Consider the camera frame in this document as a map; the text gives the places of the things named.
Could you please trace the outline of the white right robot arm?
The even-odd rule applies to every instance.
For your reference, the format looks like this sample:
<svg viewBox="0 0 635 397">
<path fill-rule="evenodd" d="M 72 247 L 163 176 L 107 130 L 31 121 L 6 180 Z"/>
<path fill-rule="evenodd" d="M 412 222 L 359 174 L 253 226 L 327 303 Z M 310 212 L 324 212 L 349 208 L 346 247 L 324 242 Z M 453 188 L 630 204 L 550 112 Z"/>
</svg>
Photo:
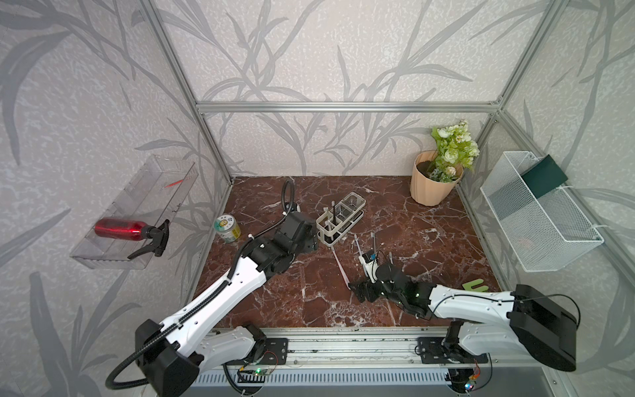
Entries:
<svg viewBox="0 0 635 397">
<path fill-rule="evenodd" d="M 453 289 L 415 281 L 385 263 L 349 287 L 362 303 L 385 298 L 417 319 L 450 320 L 440 342 L 418 350 L 423 357 L 463 363 L 524 355 L 561 372 L 576 369 L 579 319 L 532 286 L 494 293 Z"/>
</svg>

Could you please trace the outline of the black toothbrush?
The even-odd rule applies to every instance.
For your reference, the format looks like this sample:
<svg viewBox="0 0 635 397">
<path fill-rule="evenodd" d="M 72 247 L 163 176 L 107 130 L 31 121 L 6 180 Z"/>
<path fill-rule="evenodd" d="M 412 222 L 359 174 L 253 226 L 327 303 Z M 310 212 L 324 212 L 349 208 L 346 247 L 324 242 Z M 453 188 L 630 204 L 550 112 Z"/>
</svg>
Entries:
<svg viewBox="0 0 635 397">
<path fill-rule="evenodd" d="M 336 211 L 336 202 L 332 201 L 332 224 L 337 226 L 337 211 Z"/>
</svg>

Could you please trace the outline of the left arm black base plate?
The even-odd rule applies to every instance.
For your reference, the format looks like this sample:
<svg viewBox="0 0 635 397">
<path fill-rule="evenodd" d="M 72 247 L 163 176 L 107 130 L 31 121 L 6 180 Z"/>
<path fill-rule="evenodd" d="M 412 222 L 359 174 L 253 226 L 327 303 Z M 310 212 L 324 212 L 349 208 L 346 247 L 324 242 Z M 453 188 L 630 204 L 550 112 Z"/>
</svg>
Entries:
<svg viewBox="0 0 635 397">
<path fill-rule="evenodd" d="M 245 358 L 228 362 L 228 365 L 279 366 L 286 364 L 288 353 L 289 339 L 268 338 L 264 342 L 258 342 Z"/>
</svg>

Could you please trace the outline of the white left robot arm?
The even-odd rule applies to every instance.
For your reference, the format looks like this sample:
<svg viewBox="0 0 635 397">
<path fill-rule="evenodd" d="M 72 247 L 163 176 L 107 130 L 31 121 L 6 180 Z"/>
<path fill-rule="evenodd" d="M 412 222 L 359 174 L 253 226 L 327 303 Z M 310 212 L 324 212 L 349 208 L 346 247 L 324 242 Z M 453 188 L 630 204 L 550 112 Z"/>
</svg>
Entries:
<svg viewBox="0 0 635 397">
<path fill-rule="evenodd" d="M 208 333 L 254 290 L 284 273 L 297 256 L 318 247 L 315 220 L 288 211 L 266 233 L 250 236 L 233 257 L 229 270 L 178 312 L 157 323 L 151 319 L 135 333 L 135 352 L 107 376 L 109 390 L 150 385 L 158 396 L 180 396 L 201 370 L 243 359 L 261 333 L 238 327 L 208 337 Z"/>
</svg>

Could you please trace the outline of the pink toothbrush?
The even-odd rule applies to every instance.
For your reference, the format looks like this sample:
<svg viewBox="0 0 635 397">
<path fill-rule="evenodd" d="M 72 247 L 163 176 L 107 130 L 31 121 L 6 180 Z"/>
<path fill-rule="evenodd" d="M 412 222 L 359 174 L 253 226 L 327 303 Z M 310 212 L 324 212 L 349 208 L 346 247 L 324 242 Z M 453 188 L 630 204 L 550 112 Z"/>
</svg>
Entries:
<svg viewBox="0 0 635 397">
<path fill-rule="evenodd" d="M 340 260 L 339 260 L 339 258 L 337 256 L 337 253 L 336 253 L 334 247 L 331 247 L 331 252 L 332 252 L 332 254 L 333 254 L 334 258 L 335 258 L 335 261 L 337 263 L 337 267 L 338 267 L 338 269 L 339 269 L 339 271 L 341 273 L 341 276 L 342 276 L 342 279 L 343 279 L 345 285 L 347 286 L 347 289 L 351 290 L 351 288 L 350 288 L 350 280 L 349 280 L 349 278 L 347 276 L 346 271 L 344 270 L 344 268 L 342 266 L 342 263 L 340 262 Z"/>
</svg>

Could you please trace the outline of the olive green toothbrush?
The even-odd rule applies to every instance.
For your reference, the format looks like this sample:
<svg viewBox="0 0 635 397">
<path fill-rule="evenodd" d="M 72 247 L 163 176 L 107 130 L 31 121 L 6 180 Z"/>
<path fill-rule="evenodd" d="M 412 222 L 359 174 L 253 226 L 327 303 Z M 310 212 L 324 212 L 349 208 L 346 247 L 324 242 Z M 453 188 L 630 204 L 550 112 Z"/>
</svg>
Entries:
<svg viewBox="0 0 635 397">
<path fill-rule="evenodd" d="M 325 218 L 325 221 L 324 221 L 325 222 L 325 228 L 328 231 L 330 231 L 331 228 L 332 228 L 332 224 L 331 224 L 331 212 L 330 212 L 329 208 L 325 208 L 325 215 L 326 215 L 326 218 Z"/>
</svg>

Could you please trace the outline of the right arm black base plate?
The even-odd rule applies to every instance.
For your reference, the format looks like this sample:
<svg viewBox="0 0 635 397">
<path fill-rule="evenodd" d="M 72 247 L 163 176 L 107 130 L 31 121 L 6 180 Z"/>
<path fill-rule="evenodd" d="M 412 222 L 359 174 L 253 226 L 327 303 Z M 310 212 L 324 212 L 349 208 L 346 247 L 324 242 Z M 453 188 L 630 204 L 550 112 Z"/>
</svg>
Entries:
<svg viewBox="0 0 635 397">
<path fill-rule="evenodd" d="M 443 337 L 419 337 L 414 352 L 423 364 L 487 364 L 487 354 L 473 356 L 461 347 L 447 348 L 443 345 Z"/>
</svg>

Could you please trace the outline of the light blue long toothbrush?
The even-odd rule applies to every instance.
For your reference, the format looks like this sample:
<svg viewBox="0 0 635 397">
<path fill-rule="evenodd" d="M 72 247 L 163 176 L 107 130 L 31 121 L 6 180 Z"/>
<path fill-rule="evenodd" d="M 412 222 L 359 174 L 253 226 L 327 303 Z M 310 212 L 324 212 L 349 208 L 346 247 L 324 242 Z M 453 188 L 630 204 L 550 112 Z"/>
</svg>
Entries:
<svg viewBox="0 0 635 397">
<path fill-rule="evenodd" d="M 359 254 L 359 256 L 362 256 L 363 252 L 362 252 L 362 249 L 360 248 L 358 237 L 357 237 L 357 235 L 355 233 L 353 233 L 353 237 L 354 237 L 355 244 L 357 246 L 358 254 Z"/>
</svg>

